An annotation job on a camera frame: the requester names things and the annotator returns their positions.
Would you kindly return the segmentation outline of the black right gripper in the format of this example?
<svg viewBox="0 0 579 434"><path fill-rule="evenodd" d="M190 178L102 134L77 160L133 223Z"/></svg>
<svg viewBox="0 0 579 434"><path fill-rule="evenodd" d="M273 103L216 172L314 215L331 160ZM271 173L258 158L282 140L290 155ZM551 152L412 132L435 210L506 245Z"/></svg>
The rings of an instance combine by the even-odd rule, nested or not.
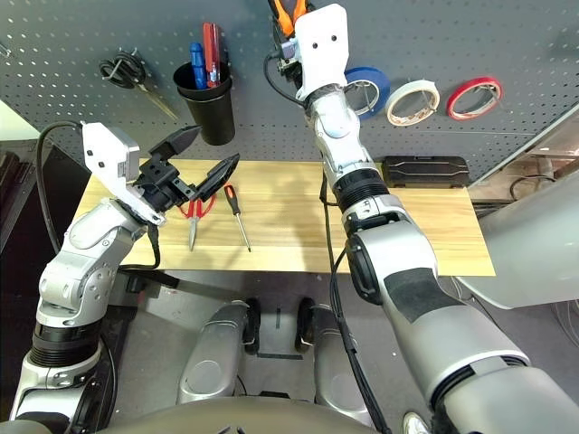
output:
<svg viewBox="0 0 579 434"><path fill-rule="evenodd" d="M275 42L275 59L280 75L294 86L302 85L302 69L296 54L297 43L293 39L286 40L279 21L271 17L271 32Z"/></svg>

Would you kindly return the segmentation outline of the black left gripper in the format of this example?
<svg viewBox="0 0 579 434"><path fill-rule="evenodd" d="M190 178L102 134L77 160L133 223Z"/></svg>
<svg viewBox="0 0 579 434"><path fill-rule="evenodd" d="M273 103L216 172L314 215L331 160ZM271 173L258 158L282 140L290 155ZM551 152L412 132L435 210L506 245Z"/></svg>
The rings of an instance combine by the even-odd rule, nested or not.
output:
<svg viewBox="0 0 579 434"><path fill-rule="evenodd" d="M148 151L151 157L140 166L134 187L156 212L166 212L191 199L207 201L225 186L236 169L240 154L220 161L197 186L180 179L179 171L168 160L190 147L201 130L201 126L182 127Z"/></svg>

